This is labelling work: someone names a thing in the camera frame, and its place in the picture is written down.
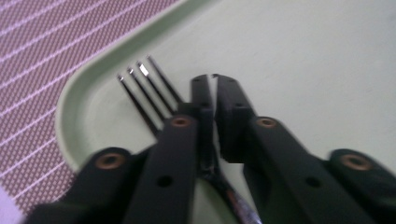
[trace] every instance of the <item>plate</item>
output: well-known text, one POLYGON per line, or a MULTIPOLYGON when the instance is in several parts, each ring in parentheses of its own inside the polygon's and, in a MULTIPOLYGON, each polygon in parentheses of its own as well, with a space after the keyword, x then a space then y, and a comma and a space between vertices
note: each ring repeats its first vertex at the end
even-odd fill
MULTIPOLYGON (((257 114, 282 120, 312 154, 353 148, 395 172, 395 5, 180 1, 70 78, 56 111, 60 149, 77 171, 104 147, 155 142, 116 79, 151 54, 186 100, 195 76, 236 78, 257 114)), ((253 204, 241 166, 221 167, 253 204)), ((233 223, 205 183, 195 192, 194 223, 233 223)))

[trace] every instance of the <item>tray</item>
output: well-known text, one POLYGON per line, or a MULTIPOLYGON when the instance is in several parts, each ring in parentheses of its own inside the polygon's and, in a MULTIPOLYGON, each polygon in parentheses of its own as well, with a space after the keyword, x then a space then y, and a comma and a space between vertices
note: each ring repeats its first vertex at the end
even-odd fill
MULTIPOLYGON (((282 120, 314 155, 353 148, 394 172, 394 8, 392 1, 180 1, 70 78, 56 111, 60 149, 77 171, 101 148, 137 152, 154 143, 116 80, 151 54, 185 100, 192 77, 234 77, 258 115, 282 120)), ((241 166, 221 166, 252 204, 241 166)), ((195 198, 194 223, 233 223, 201 181, 195 198)))

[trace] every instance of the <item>fork tine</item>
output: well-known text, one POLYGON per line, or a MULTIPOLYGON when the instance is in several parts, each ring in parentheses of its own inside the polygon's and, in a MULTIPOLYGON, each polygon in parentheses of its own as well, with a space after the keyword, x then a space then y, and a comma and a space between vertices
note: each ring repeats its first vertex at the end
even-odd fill
POLYGON ((174 115, 175 111, 172 109, 172 106, 170 106, 169 103, 166 101, 166 99, 163 97, 163 94, 160 92, 157 85, 149 76, 149 71, 146 69, 145 65, 143 65, 141 62, 137 62, 136 64, 139 67, 140 73, 146 78, 152 89, 154 89, 157 95, 160 97, 161 101, 163 101, 163 104, 168 109, 169 113, 174 115))
POLYGON ((156 71, 158 76, 161 78, 161 80, 163 81, 163 84, 165 84, 166 88, 171 92, 171 94, 175 98, 176 102, 183 103, 183 100, 181 99, 181 97, 177 94, 175 89, 168 82, 163 71, 161 71, 160 66, 158 66, 158 64, 154 61, 153 58, 151 58, 150 55, 148 56, 148 62, 151 64, 151 66, 154 68, 154 70, 156 71))
POLYGON ((146 96, 146 99, 148 99, 148 102, 151 104, 152 108, 157 113, 158 117, 160 117, 161 120, 165 120, 165 116, 163 115, 163 112, 161 112, 160 108, 158 108, 158 106, 155 105, 154 101, 151 99, 146 89, 143 87, 142 83, 140 83, 139 79, 137 79, 137 76, 134 74, 134 69, 128 68, 127 71, 132 76, 137 86, 139 86, 143 94, 146 96))
POLYGON ((121 76, 120 74, 118 74, 117 78, 119 79, 122 87, 128 93, 129 97, 134 102, 134 106, 136 106, 136 108, 139 111, 140 115, 143 117, 143 120, 146 122, 146 124, 148 125, 149 129, 151 130, 152 134, 154 134, 154 136, 156 136, 159 130, 157 129, 157 127, 155 126, 154 122, 149 117, 149 114, 146 112, 146 110, 143 108, 143 106, 137 101, 137 99, 134 96, 134 94, 132 93, 132 91, 126 85, 126 83, 124 82, 124 77, 121 76))

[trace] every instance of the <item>metal fork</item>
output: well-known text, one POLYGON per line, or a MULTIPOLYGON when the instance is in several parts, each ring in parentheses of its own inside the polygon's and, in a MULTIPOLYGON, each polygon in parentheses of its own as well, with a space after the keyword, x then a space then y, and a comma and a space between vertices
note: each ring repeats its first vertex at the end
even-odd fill
MULTIPOLYGON (((153 69, 155 70, 156 75, 159 76, 159 78, 163 82, 163 85, 170 92, 170 95, 172 95, 173 99, 178 104, 183 103, 181 97, 176 92, 175 88, 173 88, 173 86, 167 80, 165 74, 163 73, 161 68, 158 66, 158 64, 152 59, 152 57, 148 56, 148 62, 150 64, 150 66, 152 66, 153 69)), ((151 74, 146 69, 146 66, 143 65, 141 62, 137 62, 136 65, 139 68, 138 70, 140 71, 140 73, 143 75, 143 77, 145 77, 145 79, 149 83, 150 87, 152 89, 154 89, 156 95, 161 99, 161 102, 163 103, 164 107, 168 110, 168 112, 171 115, 175 114, 176 110, 174 110, 172 108, 172 106, 170 106, 170 103, 165 99, 165 97, 159 90, 159 88, 156 85, 156 83, 154 82, 154 80, 150 77, 151 74)), ((128 67, 127 72, 130 76, 132 76, 135 84, 143 92, 143 94, 145 95, 145 98, 148 100, 149 104, 156 112, 158 118, 160 120, 164 120, 165 115, 160 110, 160 108, 154 103, 154 101, 152 100, 152 96, 147 92, 145 86, 139 80, 139 77, 135 73, 134 69, 132 67, 128 67)), ((122 87, 125 89, 125 91, 129 95, 129 97, 133 101, 135 107, 139 111, 143 120, 148 125, 151 132, 154 134, 154 136, 157 136, 157 134, 160 130, 157 128, 157 126, 153 122, 152 118, 149 116, 149 113, 146 112, 146 110, 143 108, 143 106, 140 104, 140 102, 135 97, 134 93, 129 89, 128 85, 124 81, 123 76, 118 74, 118 79, 119 79, 122 87)), ((218 158, 217 151, 214 148, 213 144, 212 143, 206 144, 204 146, 204 148, 200 148, 198 150, 198 157, 199 157, 199 162, 200 162, 199 176, 202 179, 206 180, 216 190, 216 192, 220 195, 222 200, 224 202, 226 202, 227 206, 231 209, 233 215, 238 220, 238 222, 243 223, 243 224, 262 223, 260 218, 257 216, 256 212, 233 189, 231 184, 228 182, 228 180, 224 176, 223 172, 220 170, 219 158, 218 158)))

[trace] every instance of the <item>placemat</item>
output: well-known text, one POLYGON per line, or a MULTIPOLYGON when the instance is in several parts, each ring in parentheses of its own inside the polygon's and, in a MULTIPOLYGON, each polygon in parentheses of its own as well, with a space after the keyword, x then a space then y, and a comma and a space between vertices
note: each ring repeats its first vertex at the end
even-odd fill
POLYGON ((54 131, 67 79, 176 1, 1 1, 0 223, 58 200, 72 183, 54 131), (14 209, 5 201, 19 212, 10 214, 14 209))

